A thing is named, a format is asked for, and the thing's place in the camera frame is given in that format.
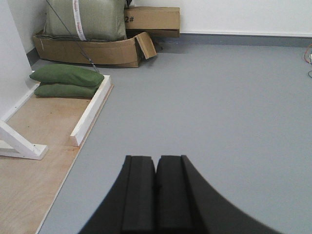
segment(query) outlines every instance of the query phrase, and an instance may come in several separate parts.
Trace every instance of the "gray baseboard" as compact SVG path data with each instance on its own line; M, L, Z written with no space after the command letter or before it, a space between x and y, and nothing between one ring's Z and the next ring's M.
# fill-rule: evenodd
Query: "gray baseboard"
M29 51L26 55L30 66L34 65L40 59L36 48Z
M212 34L181 34L179 38L157 38L159 42L179 44L249 45L307 47L312 38L278 36L243 36Z

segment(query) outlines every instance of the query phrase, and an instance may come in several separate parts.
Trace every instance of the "black foam pad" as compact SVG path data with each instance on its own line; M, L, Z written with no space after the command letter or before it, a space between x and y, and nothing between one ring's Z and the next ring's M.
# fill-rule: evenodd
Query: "black foam pad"
M132 156L122 223L122 234L155 231L155 167L151 157Z
M120 234L131 161L126 156L115 183L80 234Z
M156 174L159 234L194 233L180 156L162 156Z
M279 234L220 195L182 156L193 223L199 234Z

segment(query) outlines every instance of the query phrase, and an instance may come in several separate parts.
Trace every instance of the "green cushion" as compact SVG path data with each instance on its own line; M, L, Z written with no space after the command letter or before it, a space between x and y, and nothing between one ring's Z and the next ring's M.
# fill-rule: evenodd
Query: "green cushion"
M58 98L92 98L99 86L100 84L93 87L83 87L64 83L40 83L35 90L35 95Z
M39 68L30 75L30 78L43 83L67 83L90 87L100 84L104 76L78 66L52 64Z

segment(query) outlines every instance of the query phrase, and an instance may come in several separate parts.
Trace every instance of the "white label strip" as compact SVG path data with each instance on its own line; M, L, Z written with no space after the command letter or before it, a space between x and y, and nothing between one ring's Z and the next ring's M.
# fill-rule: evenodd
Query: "white label strip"
M73 11L74 11L75 25L76 25L78 37L80 40L87 40L82 30L80 11L79 11L79 0L73 0Z

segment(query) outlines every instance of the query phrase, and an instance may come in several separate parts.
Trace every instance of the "white wall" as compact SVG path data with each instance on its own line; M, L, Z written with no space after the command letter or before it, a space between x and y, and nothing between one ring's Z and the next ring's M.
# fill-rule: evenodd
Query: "white wall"
M7 0L25 52L34 48L32 35L45 24L45 0Z
M310 0L133 0L180 7L181 32L312 37Z
M1 1L0 31L0 118L6 120L7 113L35 85L7 0Z

